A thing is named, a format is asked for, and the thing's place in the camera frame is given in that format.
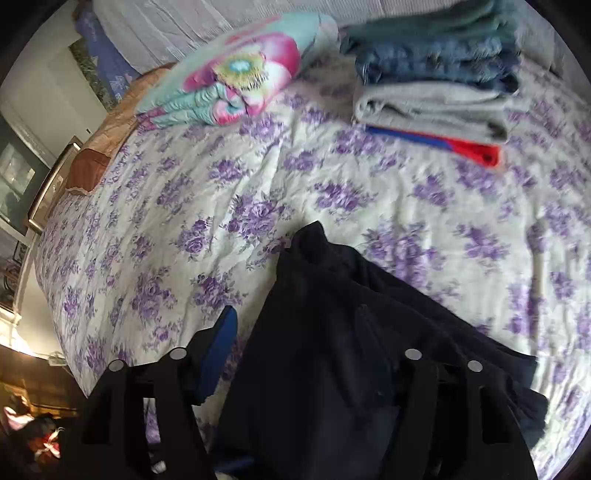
colorful pillow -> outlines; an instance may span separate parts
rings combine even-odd
[[[336,45],[329,16],[295,12],[221,35],[181,61],[140,101],[144,128],[224,125],[257,115],[320,53]]]

bed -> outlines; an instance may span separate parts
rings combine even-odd
[[[109,361],[153,361],[231,304],[238,340],[195,409],[211,440],[278,253],[319,220],[330,241],[538,356],[550,408],[532,456],[553,478],[591,423],[591,116],[529,60],[519,75],[530,110],[508,112],[497,170],[351,125],[355,71],[337,55],[259,117],[134,132],[92,196],[61,199],[36,253],[83,391]]]

blue fabric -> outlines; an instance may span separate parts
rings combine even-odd
[[[86,40],[88,53],[95,62],[99,78],[109,88],[113,98],[120,102],[129,84],[139,77],[139,73],[111,43],[91,5],[88,5],[78,17],[76,30]]]
[[[514,44],[498,37],[431,42],[372,43],[358,51],[355,67],[364,84],[445,80],[513,93]]]
[[[513,41],[517,27],[514,6],[507,0],[466,0],[424,15],[378,18],[347,27],[342,53],[356,52],[372,42],[425,41],[448,37],[457,40],[499,37]]]
[[[218,330],[201,363],[197,387],[197,398],[201,402],[204,402],[209,395],[213,395],[238,332],[238,315],[234,308],[226,306],[218,321],[223,322],[223,325]]]

bedroom wall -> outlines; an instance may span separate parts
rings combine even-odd
[[[57,340],[45,294],[37,283],[34,255],[31,255],[34,251],[33,245],[22,265],[15,298],[15,309],[20,315],[16,330],[20,339],[30,349],[27,353],[46,358],[50,353],[61,352],[61,346]]]
[[[75,6],[69,0],[39,28],[0,87],[0,105],[8,103],[55,157],[72,136],[86,141],[106,116],[68,49],[80,38]]]

framed picture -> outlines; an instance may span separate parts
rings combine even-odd
[[[17,246],[14,249],[14,253],[12,254],[12,259],[22,266],[22,262],[25,260],[27,250],[28,247],[25,244],[17,242]]]
[[[56,160],[31,205],[28,214],[28,226],[39,235],[45,230],[47,219],[51,215],[53,207],[65,192],[70,167],[81,148],[82,142],[77,137],[73,137]]]

